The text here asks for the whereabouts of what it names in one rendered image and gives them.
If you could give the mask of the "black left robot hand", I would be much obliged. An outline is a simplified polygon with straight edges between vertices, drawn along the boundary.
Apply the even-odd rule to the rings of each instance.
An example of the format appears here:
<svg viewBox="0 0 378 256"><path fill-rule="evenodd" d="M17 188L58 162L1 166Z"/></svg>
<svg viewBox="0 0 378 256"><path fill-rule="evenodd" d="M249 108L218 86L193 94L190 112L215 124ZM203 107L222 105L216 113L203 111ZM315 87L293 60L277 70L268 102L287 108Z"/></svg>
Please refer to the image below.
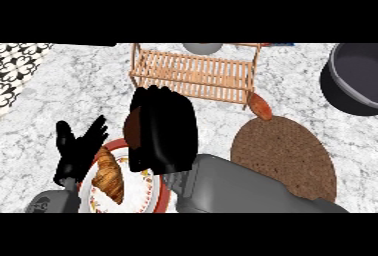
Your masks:
<svg viewBox="0 0 378 256"><path fill-rule="evenodd" d="M98 116L79 137L73 135L70 126L63 120L56 123L56 147L60 160L53 181L58 186L67 178L81 182L87 175L94 156L107 138L104 121L104 117Z"/></svg>

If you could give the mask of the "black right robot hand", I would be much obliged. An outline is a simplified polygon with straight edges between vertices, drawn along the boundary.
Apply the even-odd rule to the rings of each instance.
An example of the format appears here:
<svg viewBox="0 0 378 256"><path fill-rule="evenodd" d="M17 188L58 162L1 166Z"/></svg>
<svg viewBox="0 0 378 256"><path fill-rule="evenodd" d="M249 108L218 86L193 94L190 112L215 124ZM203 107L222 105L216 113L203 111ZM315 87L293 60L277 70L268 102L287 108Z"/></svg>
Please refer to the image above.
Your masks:
<svg viewBox="0 0 378 256"><path fill-rule="evenodd" d="M191 102L166 87L138 87L129 112L140 108L137 149L128 147L132 172L150 169L154 175L188 171L197 154L197 126Z"/></svg>

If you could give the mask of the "wooden tiered shelf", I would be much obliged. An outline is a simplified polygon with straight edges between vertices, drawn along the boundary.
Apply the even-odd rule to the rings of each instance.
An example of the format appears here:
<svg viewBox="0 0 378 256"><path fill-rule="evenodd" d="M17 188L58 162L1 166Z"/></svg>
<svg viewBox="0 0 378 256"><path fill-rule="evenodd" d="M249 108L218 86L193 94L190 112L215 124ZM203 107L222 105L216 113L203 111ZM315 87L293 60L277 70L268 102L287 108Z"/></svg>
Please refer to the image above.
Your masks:
<svg viewBox="0 0 378 256"><path fill-rule="evenodd" d="M255 48L250 61L146 50L132 43L128 76L134 87L166 86L187 97L247 106L262 44L236 46Z"/></svg>

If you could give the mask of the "dark brown rounded object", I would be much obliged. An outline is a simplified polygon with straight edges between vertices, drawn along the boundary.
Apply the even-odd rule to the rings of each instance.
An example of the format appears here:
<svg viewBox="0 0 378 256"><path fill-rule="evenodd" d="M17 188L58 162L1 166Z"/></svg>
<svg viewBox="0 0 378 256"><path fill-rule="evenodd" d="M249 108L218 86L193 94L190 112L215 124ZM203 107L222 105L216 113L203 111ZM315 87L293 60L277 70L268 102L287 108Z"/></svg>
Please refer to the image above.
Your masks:
<svg viewBox="0 0 378 256"><path fill-rule="evenodd" d="M128 147L131 149L137 149L141 145L141 139L140 139L140 108L135 108L125 119L123 122L123 140L128 144Z"/></svg>

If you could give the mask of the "golden brown croissant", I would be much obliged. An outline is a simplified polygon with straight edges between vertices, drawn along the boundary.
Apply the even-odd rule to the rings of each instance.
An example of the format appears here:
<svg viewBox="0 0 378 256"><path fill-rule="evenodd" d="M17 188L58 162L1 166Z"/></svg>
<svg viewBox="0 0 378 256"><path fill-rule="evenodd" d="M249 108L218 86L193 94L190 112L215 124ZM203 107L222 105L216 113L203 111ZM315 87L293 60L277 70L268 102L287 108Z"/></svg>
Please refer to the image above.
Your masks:
<svg viewBox="0 0 378 256"><path fill-rule="evenodd" d="M123 199L123 179L120 167L115 157L104 146L97 152L97 172L91 179L91 185L106 194L116 204L122 203Z"/></svg>

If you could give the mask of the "white plate with red rim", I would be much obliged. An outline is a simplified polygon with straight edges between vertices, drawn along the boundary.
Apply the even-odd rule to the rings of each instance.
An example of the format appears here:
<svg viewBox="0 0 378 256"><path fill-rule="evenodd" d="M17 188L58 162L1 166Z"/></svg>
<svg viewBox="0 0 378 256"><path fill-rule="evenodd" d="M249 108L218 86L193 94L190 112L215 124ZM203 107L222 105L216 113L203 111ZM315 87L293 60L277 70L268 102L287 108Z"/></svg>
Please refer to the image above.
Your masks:
<svg viewBox="0 0 378 256"><path fill-rule="evenodd" d="M116 204L97 187L91 185L98 165L94 160L87 176L78 185L81 198L79 213L163 213L168 208L171 192L162 183L162 178L150 169L131 172L128 168L128 145L122 138L107 142L110 151L120 168L123 181L122 203Z"/></svg>

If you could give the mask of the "grey round bowl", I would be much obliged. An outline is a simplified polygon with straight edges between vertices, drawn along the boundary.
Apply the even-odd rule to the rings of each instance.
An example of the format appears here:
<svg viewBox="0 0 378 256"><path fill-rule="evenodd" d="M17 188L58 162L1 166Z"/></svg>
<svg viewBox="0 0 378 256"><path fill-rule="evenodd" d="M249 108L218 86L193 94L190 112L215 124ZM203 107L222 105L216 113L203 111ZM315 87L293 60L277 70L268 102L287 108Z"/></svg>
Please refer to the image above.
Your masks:
<svg viewBox="0 0 378 256"><path fill-rule="evenodd" d="M184 49L196 55L209 55L215 53L222 44L221 43L184 43Z"/></svg>

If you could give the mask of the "dark grey pot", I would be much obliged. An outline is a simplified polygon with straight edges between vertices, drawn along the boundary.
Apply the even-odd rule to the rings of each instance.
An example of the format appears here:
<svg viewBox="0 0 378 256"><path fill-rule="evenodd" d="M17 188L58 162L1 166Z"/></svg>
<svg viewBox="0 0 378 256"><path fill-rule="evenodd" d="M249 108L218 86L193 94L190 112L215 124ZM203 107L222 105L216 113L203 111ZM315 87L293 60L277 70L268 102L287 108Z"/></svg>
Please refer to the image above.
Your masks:
<svg viewBox="0 0 378 256"><path fill-rule="evenodd" d="M320 72L327 103L354 116L378 116L378 43L338 43Z"/></svg>

